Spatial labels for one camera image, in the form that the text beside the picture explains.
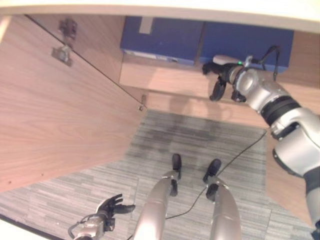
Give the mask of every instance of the wooden cabinet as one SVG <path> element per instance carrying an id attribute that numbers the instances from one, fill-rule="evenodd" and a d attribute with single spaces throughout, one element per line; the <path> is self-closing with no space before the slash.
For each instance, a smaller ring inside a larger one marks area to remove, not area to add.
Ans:
<path id="1" fill-rule="evenodd" d="M 61 45 L 25 16 L 13 17 L 3 36 L 0 191 L 120 160 L 144 116 L 79 55 L 71 53 L 71 67 L 53 58 Z"/>

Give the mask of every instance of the cabinet hinge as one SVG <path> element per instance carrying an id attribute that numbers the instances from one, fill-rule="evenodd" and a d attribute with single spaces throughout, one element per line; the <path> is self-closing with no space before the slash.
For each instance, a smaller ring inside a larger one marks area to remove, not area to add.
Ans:
<path id="1" fill-rule="evenodd" d="M 70 52 L 73 51 L 73 44 L 76 40 L 77 26 L 78 24 L 69 17 L 60 21 L 58 29 L 63 34 L 64 46 L 53 48 L 51 53 L 52 57 L 58 59 L 69 67 L 73 63 L 70 58 Z"/>

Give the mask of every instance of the cabinet door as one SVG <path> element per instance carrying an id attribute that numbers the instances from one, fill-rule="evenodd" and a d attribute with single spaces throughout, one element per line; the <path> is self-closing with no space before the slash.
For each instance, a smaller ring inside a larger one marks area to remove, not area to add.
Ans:
<path id="1" fill-rule="evenodd" d="M 144 112 L 139 102 L 15 16 L 0 43 L 0 191 L 120 160 Z"/>
<path id="2" fill-rule="evenodd" d="M 76 40 L 73 51 L 87 60 L 104 75 L 117 83 L 138 101 L 141 101 L 145 90 L 120 85 L 120 73 L 123 62 L 123 51 L 120 42 L 125 16 L 83 15 L 83 14 L 33 14 L 30 16 L 36 23 L 59 40 L 63 36 L 59 31 L 59 22 L 72 18 L 77 23 Z"/>

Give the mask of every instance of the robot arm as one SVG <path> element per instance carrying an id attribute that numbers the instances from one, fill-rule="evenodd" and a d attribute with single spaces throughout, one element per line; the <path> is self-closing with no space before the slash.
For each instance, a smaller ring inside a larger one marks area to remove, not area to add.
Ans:
<path id="1" fill-rule="evenodd" d="M 320 233 L 320 120 L 301 107 L 270 73 L 248 67 L 250 59 L 244 65 L 236 61 L 205 64 L 204 74 L 212 71 L 219 76 L 210 99 L 221 99 L 229 83 L 233 87 L 231 98 L 246 102 L 270 126 L 272 136 L 278 140 L 274 159 L 289 174 L 303 177 L 306 182 L 306 202 L 316 227 L 315 236 Z"/>
<path id="2" fill-rule="evenodd" d="M 105 232 L 113 231 L 115 228 L 114 214 L 127 214 L 135 209 L 135 205 L 119 204 L 123 201 L 122 194 L 115 195 L 102 202 L 96 209 L 95 214 L 85 216 L 81 221 L 68 229 L 69 236 L 73 240 L 99 240 Z M 73 229 L 80 226 L 77 236 Z"/>

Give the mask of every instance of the blue box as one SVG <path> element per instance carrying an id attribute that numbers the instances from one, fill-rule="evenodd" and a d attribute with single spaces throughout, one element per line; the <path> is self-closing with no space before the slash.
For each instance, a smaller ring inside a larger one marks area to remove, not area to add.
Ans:
<path id="1" fill-rule="evenodd" d="M 271 27 L 242 25 L 221 22 L 205 22 L 203 27 L 203 46 L 200 62 L 211 62 L 214 55 L 227 55 L 244 61 L 248 55 L 260 59 L 272 45 L 280 46 L 278 72 L 289 66 L 291 48 L 294 38 L 293 30 Z M 271 53 L 265 67 L 273 71 L 276 53 Z"/>
<path id="2" fill-rule="evenodd" d="M 193 65 L 203 21 L 128 16 L 121 45 L 130 55 Z"/>

